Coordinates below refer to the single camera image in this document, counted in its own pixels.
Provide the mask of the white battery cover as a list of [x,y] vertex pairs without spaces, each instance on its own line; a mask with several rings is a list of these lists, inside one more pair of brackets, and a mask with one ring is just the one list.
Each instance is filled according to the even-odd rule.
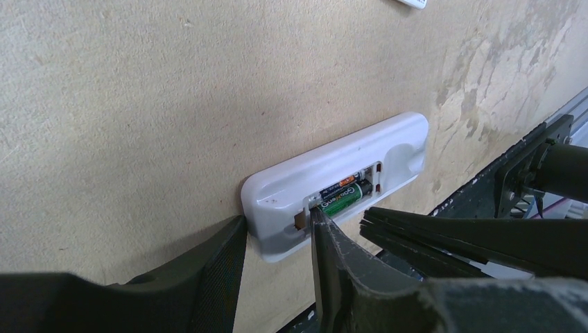
[[398,0],[398,2],[418,10],[424,9],[427,5],[427,0]]

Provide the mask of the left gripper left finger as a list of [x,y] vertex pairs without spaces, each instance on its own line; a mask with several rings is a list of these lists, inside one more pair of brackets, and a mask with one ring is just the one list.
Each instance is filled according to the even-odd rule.
[[125,284],[71,273],[1,276],[2,332],[231,332],[247,224],[234,216],[211,238]]

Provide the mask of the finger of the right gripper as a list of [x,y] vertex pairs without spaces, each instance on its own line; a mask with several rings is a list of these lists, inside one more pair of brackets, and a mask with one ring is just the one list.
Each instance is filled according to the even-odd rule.
[[495,262],[537,277],[587,277],[585,219],[446,219],[371,207],[363,220],[400,227],[468,264]]
[[360,235],[407,262],[426,278],[486,278],[479,268],[414,239],[383,221],[360,222]]

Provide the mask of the white remote control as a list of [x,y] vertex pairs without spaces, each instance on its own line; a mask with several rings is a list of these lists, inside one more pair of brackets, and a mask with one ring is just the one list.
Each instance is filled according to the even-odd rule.
[[429,123],[405,112],[253,174],[241,202],[252,245],[266,262],[306,246],[312,204],[332,196],[319,191],[360,170],[372,193],[331,217],[338,225],[412,182],[424,170]]

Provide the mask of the green black battery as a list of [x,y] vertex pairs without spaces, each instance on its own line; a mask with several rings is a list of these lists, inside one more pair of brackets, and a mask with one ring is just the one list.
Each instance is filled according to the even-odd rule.
[[319,203],[312,204],[311,208],[317,207],[327,216],[333,217],[371,193],[372,183],[369,180],[360,180],[346,185]]

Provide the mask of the blue black battery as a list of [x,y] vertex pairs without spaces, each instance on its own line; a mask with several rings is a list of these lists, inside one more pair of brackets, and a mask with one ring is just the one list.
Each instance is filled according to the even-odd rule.
[[371,171],[369,169],[360,170],[350,176],[347,176],[346,178],[343,178],[342,180],[339,180],[338,182],[332,185],[329,185],[328,187],[325,187],[324,189],[320,190],[319,193],[322,196],[326,196],[327,194],[338,191],[339,189],[342,189],[344,186],[350,185],[353,182],[365,179],[366,175],[370,173]]

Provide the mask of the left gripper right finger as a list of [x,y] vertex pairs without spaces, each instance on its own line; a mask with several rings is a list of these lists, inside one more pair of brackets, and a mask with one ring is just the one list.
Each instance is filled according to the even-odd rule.
[[537,277],[495,262],[486,278],[420,279],[310,213],[321,332],[586,332],[587,277]]

